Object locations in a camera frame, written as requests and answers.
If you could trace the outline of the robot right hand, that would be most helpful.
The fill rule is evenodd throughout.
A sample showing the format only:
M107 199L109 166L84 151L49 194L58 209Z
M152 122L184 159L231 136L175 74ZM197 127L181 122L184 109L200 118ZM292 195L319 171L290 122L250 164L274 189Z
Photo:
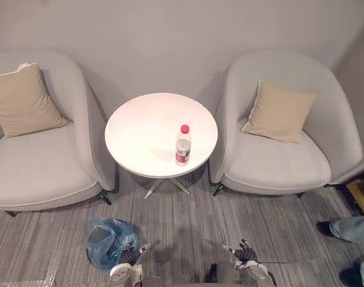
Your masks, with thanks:
M247 264L248 262L258 262L258 257L255 250L248 244L247 240L241 239L239 243L239 249L235 249L229 245L222 245L222 248L233 254L242 264Z

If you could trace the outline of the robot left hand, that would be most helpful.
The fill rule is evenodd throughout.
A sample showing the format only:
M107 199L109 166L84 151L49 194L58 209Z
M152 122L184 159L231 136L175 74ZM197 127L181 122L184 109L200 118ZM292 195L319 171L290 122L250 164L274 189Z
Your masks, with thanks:
M122 251L118 263L119 264L130 264L134 266L138 259L151 247L150 243L147 243L139 249L124 250Z

